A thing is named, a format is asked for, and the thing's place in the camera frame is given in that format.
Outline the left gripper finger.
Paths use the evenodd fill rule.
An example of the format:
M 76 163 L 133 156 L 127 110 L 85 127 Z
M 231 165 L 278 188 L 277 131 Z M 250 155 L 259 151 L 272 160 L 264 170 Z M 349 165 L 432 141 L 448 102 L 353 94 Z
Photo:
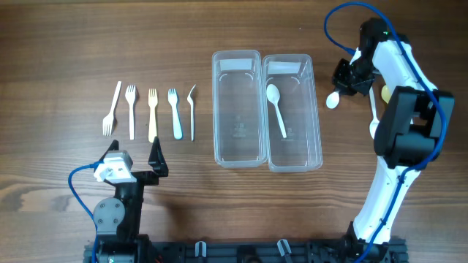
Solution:
M 102 157 L 99 159 L 99 161 L 103 161 L 105 156 L 110 152 L 110 151 L 113 151 L 113 150 L 118 150 L 119 149 L 119 142 L 118 140 L 113 140 L 110 144 L 110 146 L 108 147 L 108 149 L 105 151 L 105 153 L 102 155 Z
M 167 171 L 167 164 L 162 154 L 162 149 L 158 137 L 155 137 L 152 143 L 151 152 L 148 158 L 148 164 L 152 167 L 152 170 L 155 172 Z

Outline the white wide-handled spoon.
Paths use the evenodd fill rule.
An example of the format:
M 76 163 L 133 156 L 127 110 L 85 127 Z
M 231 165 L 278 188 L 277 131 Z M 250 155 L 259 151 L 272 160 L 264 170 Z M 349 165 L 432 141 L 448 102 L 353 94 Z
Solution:
M 335 109 L 339 104 L 340 95 L 338 91 L 334 91 L 328 95 L 326 99 L 326 106 L 328 109 Z

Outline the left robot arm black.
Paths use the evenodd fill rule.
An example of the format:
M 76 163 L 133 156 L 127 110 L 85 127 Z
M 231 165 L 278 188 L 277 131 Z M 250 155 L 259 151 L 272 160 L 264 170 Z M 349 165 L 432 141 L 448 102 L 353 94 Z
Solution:
M 140 233 L 143 192 L 156 186 L 169 169 L 158 137 L 153 138 L 147 171 L 133 172 L 129 153 L 119 149 L 117 140 L 97 162 L 94 177 L 115 188 L 113 197 L 96 205 L 93 221 L 96 237 L 91 250 L 92 262 L 161 262 L 148 235 Z

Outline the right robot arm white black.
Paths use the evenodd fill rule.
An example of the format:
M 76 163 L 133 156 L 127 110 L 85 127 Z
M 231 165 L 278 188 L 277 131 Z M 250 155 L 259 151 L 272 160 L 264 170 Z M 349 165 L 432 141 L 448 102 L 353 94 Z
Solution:
M 390 93 L 373 135 L 377 170 L 365 204 L 352 223 L 355 237 L 381 245 L 390 239 L 393 221 L 413 181 L 439 151 L 443 124 L 449 123 L 453 95 L 439 91 L 415 62 L 408 39 L 392 36 L 383 19 L 361 24 L 360 44 L 352 60 L 340 60 L 327 99 L 334 108 L 341 95 L 368 95 L 376 74 Z

